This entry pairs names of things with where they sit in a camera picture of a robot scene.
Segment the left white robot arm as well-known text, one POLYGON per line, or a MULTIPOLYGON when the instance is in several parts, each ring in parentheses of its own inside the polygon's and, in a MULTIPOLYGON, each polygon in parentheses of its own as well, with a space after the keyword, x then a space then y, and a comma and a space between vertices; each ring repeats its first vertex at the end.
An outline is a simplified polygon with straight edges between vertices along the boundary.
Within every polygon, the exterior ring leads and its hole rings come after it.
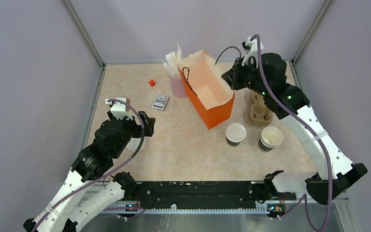
POLYGON ((154 134, 156 119, 140 111, 136 116, 115 117, 107 113, 95 132, 93 143, 81 150, 71 165, 66 180, 48 206, 35 218, 27 219, 23 227, 28 232, 71 232, 77 229, 72 212, 92 184, 109 175, 113 160, 120 157, 132 139, 144 140, 154 134))

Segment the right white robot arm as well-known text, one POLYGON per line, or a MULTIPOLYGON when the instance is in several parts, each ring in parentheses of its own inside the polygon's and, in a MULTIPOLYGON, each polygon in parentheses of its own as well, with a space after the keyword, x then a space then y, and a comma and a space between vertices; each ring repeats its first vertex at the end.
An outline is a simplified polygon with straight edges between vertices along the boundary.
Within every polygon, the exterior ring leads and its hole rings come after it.
POLYGON ((318 121, 309 99, 298 87, 289 84, 285 74, 287 64, 281 56, 266 53, 261 56, 266 81, 276 96, 275 101, 266 89, 254 57, 248 64, 235 58, 230 70, 222 78, 233 90, 248 88, 263 96, 265 105, 288 126, 310 155, 316 172, 288 173, 275 171, 265 177, 264 193, 277 199, 285 192, 306 194, 317 203, 327 205, 330 200, 350 188, 363 177, 367 168, 354 163, 336 146, 318 121))

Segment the black paper coffee cup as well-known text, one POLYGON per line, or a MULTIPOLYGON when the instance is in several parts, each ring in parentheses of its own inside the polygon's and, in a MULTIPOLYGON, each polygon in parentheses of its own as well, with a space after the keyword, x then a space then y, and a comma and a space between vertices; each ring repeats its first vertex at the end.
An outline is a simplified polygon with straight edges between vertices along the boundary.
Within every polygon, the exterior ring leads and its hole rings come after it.
POLYGON ((236 147, 236 146, 238 146, 238 145, 239 145, 243 140, 244 140, 244 139, 242 139, 242 140, 232 140, 232 139, 226 137, 226 142, 227 142, 227 144, 228 144, 229 146, 231 146, 231 147, 236 147))

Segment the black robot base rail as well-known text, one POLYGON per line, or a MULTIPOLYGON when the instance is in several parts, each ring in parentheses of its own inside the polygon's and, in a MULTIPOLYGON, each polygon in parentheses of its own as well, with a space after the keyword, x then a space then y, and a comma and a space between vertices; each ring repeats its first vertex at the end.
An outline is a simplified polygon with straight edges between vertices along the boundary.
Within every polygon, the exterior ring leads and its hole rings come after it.
POLYGON ((143 181, 113 204, 124 213, 269 213, 275 204, 295 200, 262 181, 143 181))

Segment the brown pulp cup carrier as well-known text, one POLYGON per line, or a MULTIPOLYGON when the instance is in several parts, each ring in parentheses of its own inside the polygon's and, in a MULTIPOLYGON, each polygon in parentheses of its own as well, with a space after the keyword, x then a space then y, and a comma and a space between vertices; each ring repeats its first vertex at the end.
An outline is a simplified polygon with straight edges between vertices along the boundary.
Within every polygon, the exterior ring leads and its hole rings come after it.
POLYGON ((273 112, 265 105, 264 97, 251 91, 250 101, 249 121, 255 126, 268 126, 272 122, 273 112))

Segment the orange paper bag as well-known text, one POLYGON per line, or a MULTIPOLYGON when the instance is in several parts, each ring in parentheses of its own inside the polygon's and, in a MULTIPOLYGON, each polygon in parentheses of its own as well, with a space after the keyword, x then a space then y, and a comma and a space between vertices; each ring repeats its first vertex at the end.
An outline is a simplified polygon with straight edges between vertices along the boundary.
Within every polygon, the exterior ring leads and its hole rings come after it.
POLYGON ((221 78, 225 70, 207 51, 183 58, 178 71, 188 98, 208 130, 231 117, 235 91, 221 78))

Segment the white plastic cup lid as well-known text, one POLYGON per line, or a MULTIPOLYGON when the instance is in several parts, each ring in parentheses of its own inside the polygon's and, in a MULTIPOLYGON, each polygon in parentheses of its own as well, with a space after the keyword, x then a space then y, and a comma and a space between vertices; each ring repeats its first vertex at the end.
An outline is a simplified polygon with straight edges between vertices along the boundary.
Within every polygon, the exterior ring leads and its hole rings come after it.
POLYGON ((240 123, 232 123, 227 126, 226 138, 234 143, 240 143, 246 138, 247 131, 246 128, 240 123))

